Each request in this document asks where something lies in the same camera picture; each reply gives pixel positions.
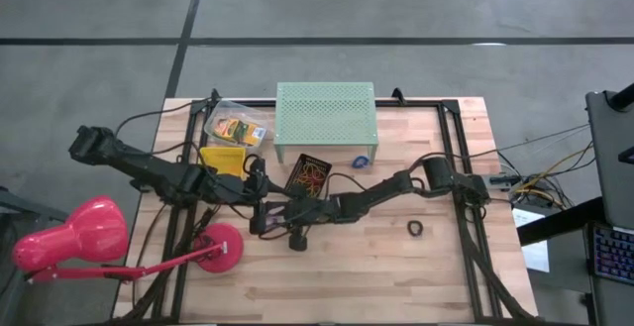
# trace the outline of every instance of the snack package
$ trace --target snack package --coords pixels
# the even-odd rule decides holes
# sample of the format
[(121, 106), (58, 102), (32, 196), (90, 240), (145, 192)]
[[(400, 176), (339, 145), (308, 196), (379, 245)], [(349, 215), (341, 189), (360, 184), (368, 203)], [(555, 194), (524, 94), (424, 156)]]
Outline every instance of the snack package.
[(205, 132), (218, 144), (255, 152), (269, 132), (268, 113), (222, 100), (205, 123)]

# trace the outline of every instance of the keyboard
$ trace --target keyboard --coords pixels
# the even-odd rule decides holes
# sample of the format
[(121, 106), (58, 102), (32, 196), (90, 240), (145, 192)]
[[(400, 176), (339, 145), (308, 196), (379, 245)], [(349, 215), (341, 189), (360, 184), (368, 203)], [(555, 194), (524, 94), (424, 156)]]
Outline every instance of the keyboard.
[(590, 225), (592, 273), (634, 285), (634, 234)]

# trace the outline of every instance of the gray floor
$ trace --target gray floor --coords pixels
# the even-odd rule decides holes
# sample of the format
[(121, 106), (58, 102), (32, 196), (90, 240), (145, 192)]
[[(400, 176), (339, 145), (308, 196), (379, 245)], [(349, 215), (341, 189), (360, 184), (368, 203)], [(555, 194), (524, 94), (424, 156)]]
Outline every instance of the gray floor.
[[(189, 0), (0, 0), (0, 38), (178, 37)], [(194, 37), (633, 36), (634, 0), (201, 0)], [(71, 211), (98, 194), (129, 221), (139, 194), (126, 176), (72, 161), (81, 124), (115, 127), (158, 109), (176, 47), (0, 46), (0, 184)], [(189, 48), (177, 97), (272, 97), (278, 81), (372, 81), (377, 95), (486, 98), (499, 147), (587, 121), (583, 95), (634, 80), (634, 46)], [(149, 149), (157, 118), (123, 138)], [(509, 151), (522, 172), (548, 167), (589, 142), (589, 131), (552, 146)], [(569, 197), (599, 194), (594, 167), (561, 178)], [(583, 322), (578, 295), (532, 275), (540, 314)], [(66, 281), (31, 287), (20, 325), (105, 320), (115, 285)]]

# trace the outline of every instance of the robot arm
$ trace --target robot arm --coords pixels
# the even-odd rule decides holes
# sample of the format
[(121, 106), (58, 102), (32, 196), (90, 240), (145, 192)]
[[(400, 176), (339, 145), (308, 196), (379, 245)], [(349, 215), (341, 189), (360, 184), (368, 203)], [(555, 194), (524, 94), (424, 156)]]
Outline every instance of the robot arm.
[[(291, 234), (289, 247), (306, 249), (304, 227), (334, 223), (355, 223), (370, 209), (396, 196), (415, 193), (433, 198), (450, 192), (462, 196), (468, 205), (489, 201), (486, 185), (479, 175), (455, 172), (445, 158), (418, 160), (409, 169), (362, 192), (343, 192), (324, 199), (292, 194), (271, 182), (266, 176), (264, 159), (255, 158), (246, 181), (229, 174), (217, 174), (213, 167), (197, 163), (170, 163), (125, 145), (107, 128), (82, 126), (69, 149), (70, 156), (81, 163), (110, 165), (132, 177), (131, 184), (142, 190), (152, 187), (161, 200), (174, 206), (203, 200), (209, 204), (231, 204), (254, 207), (250, 233), (262, 235), (271, 229), (285, 228)], [(423, 167), (429, 188), (411, 173)], [(283, 202), (262, 202), (269, 193), (281, 193), (290, 199)]]

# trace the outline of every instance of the electronic cable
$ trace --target electronic cable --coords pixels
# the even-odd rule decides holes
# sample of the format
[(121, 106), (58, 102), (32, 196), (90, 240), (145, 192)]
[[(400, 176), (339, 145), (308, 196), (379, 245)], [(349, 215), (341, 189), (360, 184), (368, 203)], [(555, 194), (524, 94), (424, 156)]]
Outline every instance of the electronic cable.
[(562, 201), (564, 204), (568, 203), (567, 207), (574, 207), (575, 206), (575, 203), (572, 202), (570, 200), (570, 198), (566, 195), (566, 193), (564, 192), (564, 189), (559, 184), (559, 181), (557, 180), (557, 178), (555, 176), (544, 177), (543, 179), (544, 179), (544, 182), (546, 182), (549, 186), (551, 186), (553, 188), (553, 190), (555, 192), (557, 192), (557, 195), (559, 196), (559, 200), (560, 201)]
[(596, 158), (592, 158), (592, 160), (590, 160), (590, 161), (589, 161), (589, 162), (587, 162), (587, 163), (584, 163), (583, 165), (577, 166), (577, 167), (575, 167), (575, 168), (568, 168), (568, 169), (565, 169), (565, 170), (560, 171), (560, 172), (553, 172), (553, 173), (549, 173), (549, 174), (547, 174), (547, 176), (548, 176), (548, 177), (559, 176), (559, 175), (564, 174), (564, 173), (568, 173), (568, 172), (571, 172), (571, 171), (576, 171), (576, 170), (578, 170), (578, 169), (581, 169), (581, 168), (584, 168), (584, 167), (590, 166), (590, 165), (591, 165), (592, 163), (594, 163), (595, 161), (596, 161)]
[(251, 218), (249, 218), (249, 217), (245, 216), (244, 214), (242, 214), (240, 211), (238, 211), (238, 210), (236, 209), (236, 207), (234, 207), (233, 205), (229, 205), (229, 208), (231, 208), (234, 212), (236, 212), (236, 214), (237, 214), (238, 216), (240, 216), (240, 218), (242, 218), (242, 219), (246, 219), (246, 220), (251, 219)]
[(117, 127), (117, 129), (115, 130), (115, 139), (117, 139), (117, 137), (119, 136), (119, 132), (121, 131), (121, 129), (128, 123), (130, 123), (131, 121), (135, 120), (135, 119), (139, 119), (139, 118), (144, 118), (144, 117), (148, 117), (151, 115), (156, 115), (156, 114), (163, 114), (163, 113), (171, 113), (171, 112), (175, 112), (179, 109), (183, 109), (185, 107), (188, 107), (190, 105), (196, 104), (196, 103), (202, 103), (202, 102), (208, 102), (210, 101), (212, 98), (205, 98), (205, 99), (200, 99), (200, 100), (192, 100), (189, 103), (183, 104), (181, 106), (175, 107), (175, 108), (170, 108), (170, 109), (161, 109), (161, 110), (157, 110), (157, 111), (152, 111), (152, 112), (146, 112), (146, 113), (141, 113), (141, 114), (137, 114), (137, 115), (133, 115), (131, 117), (126, 118), (123, 122), (121, 122), (119, 124), (119, 126)]
[(583, 155), (585, 155), (585, 152), (587, 152), (588, 149), (592, 148), (592, 142), (590, 142), (587, 147), (585, 147), (585, 149), (582, 149), (578, 152), (572, 153), (570, 155), (568, 155), (567, 157), (559, 160), (558, 162), (554, 163), (552, 166), (550, 166), (546, 171), (540, 173), (539, 175), (537, 175), (537, 177), (532, 178), (530, 181), (522, 184), (521, 186), (517, 187), (517, 190), (520, 189), (525, 189), (527, 187), (533, 186), (535, 185), (535, 183), (537, 183), (540, 179), (542, 179), (542, 177), (544, 176), (548, 176), (548, 174), (553, 171), (555, 168), (557, 168), (557, 166), (559, 166), (560, 164), (576, 157), (577, 155), (581, 155), (581, 158), (583, 158)]
[[(148, 247), (148, 242), (150, 241), (150, 235), (152, 234), (152, 231), (155, 229), (155, 226), (157, 225), (157, 222), (159, 221), (159, 217), (162, 211), (165, 209), (165, 206), (167, 206), (166, 203), (164, 203), (163, 206), (158, 210), (157, 214), (155, 215), (155, 218), (152, 220), (152, 223), (150, 224), (150, 227), (148, 227), (148, 232), (146, 232), (146, 237), (144, 237), (143, 243), (141, 244), (141, 250), (139, 251), (139, 257), (137, 258), (137, 264), (136, 264), (137, 268), (141, 266), (141, 261), (143, 260), (143, 254), (146, 252), (146, 248)], [(135, 280), (132, 280), (132, 306), (134, 307), (136, 304), (137, 304), (137, 283)]]
[(333, 178), (333, 176), (340, 176), (340, 177), (345, 177), (348, 180), (352, 181), (355, 183), (356, 186), (358, 186), (361, 190), (363, 191), (367, 191), (368, 189), (365, 188), (360, 182), (358, 182), (357, 180), (355, 180), (354, 177), (344, 174), (344, 173), (340, 173), (340, 172), (332, 172), (331, 174), (328, 175), (328, 177), (326, 178), (326, 188), (324, 189), (324, 199), (328, 199), (328, 191), (330, 189), (330, 179)]
[(454, 158), (457, 158), (457, 159), (477, 158), (477, 157), (485, 156), (487, 154), (504, 152), (504, 151), (507, 151), (507, 150), (510, 150), (510, 149), (513, 149), (513, 148), (517, 148), (517, 147), (525, 146), (527, 144), (539, 142), (541, 140), (552, 138), (552, 137), (556, 137), (558, 135), (562, 135), (562, 134), (565, 134), (567, 132), (574, 131), (574, 130), (577, 130), (577, 129), (580, 129), (580, 128), (584, 128), (584, 127), (587, 127), (587, 126), (589, 126), (589, 124), (582, 124), (582, 125), (579, 125), (579, 126), (576, 126), (576, 127), (565, 129), (565, 130), (563, 130), (561, 132), (552, 133), (552, 134), (548, 134), (548, 135), (545, 135), (545, 136), (542, 136), (542, 137), (539, 137), (539, 138), (531, 139), (531, 140), (528, 140), (526, 142), (514, 144), (514, 145), (511, 145), (511, 146), (508, 146), (508, 147), (504, 147), (504, 148), (491, 149), (491, 150), (488, 150), (488, 151), (485, 151), (485, 152), (482, 152), (482, 153), (477, 153), (477, 154), (473, 154), (473, 155), (469, 155), (469, 156), (462, 156), (462, 155), (458, 155), (458, 154), (450, 154), (450, 153), (442, 153), (442, 152), (428, 153), (428, 154), (425, 154), (424, 156), (418, 158), (418, 160), (416, 160), (416, 162), (414, 162), (414, 164), (412, 165), (410, 170), (415, 169), (420, 164), (420, 162), (423, 161), (424, 159), (429, 158), (429, 157), (433, 157), (433, 156), (454, 157)]
[(558, 201), (557, 199), (555, 199), (555, 197), (553, 197), (553, 195), (551, 195), (550, 193), (546, 192), (546, 191), (542, 191), (539, 189), (529, 189), (529, 188), (522, 188), (522, 189), (518, 189), (515, 190), (515, 192), (524, 192), (524, 193), (528, 193), (531, 195), (537, 195), (541, 198), (544, 198), (545, 200), (547, 200), (550, 203), (556, 204), (561, 210), (565, 210), (566, 206), (564, 206), (564, 204), (560, 201)]
[(592, 142), (590, 142), (590, 143), (587, 145), (587, 147), (585, 147), (585, 150), (583, 150), (583, 153), (581, 153), (581, 156), (577, 159), (577, 161), (576, 161), (575, 163), (573, 163), (573, 165), (572, 165), (572, 166), (570, 166), (569, 168), (567, 168), (567, 169), (565, 169), (565, 170), (563, 170), (563, 171), (559, 171), (559, 172), (554, 172), (554, 173), (551, 173), (551, 174), (549, 174), (549, 176), (557, 176), (557, 175), (562, 174), (562, 173), (566, 173), (566, 172), (574, 171), (574, 170), (576, 170), (576, 169), (579, 169), (579, 168), (582, 168), (582, 167), (586, 167), (586, 166), (588, 166), (589, 164), (593, 163), (593, 162), (594, 162), (594, 160), (596, 159), (596, 157), (592, 158), (592, 160), (590, 160), (590, 161), (589, 161), (589, 162), (587, 162), (586, 164), (584, 164), (584, 165), (582, 165), (582, 166), (578, 166), (578, 165), (579, 165), (579, 163), (581, 163), (581, 160), (583, 159), (583, 157), (585, 156), (585, 153), (587, 153), (587, 151), (588, 151), (590, 148), (592, 148), (592, 146), (593, 146), (593, 144), (592, 144)]
[(267, 237), (267, 236), (266, 236), (268, 233), (270, 233), (270, 232), (272, 232), (272, 231), (275, 231), (275, 230), (277, 230), (278, 228), (281, 228), (281, 227), (283, 227), (283, 226), (284, 226), (284, 225), (275, 225), (273, 228), (269, 228), (269, 229), (265, 230), (264, 232), (262, 232), (262, 233), (258, 234), (258, 238), (260, 238), (260, 239), (261, 239), (261, 240), (263, 240), (263, 241), (273, 241), (273, 240), (276, 240), (276, 239), (278, 239), (278, 238), (282, 238), (282, 237), (284, 237), (284, 236), (288, 235), (290, 232), (292, 232), (292, 231), (293, 231), (293, 228), (290, 228), (290, 229), (287, 229), (285, 232), (280, 233), (280, 234), (278, 234), (278, 235), (276, 235), (276, 236), (273, 236), (273, 237)]

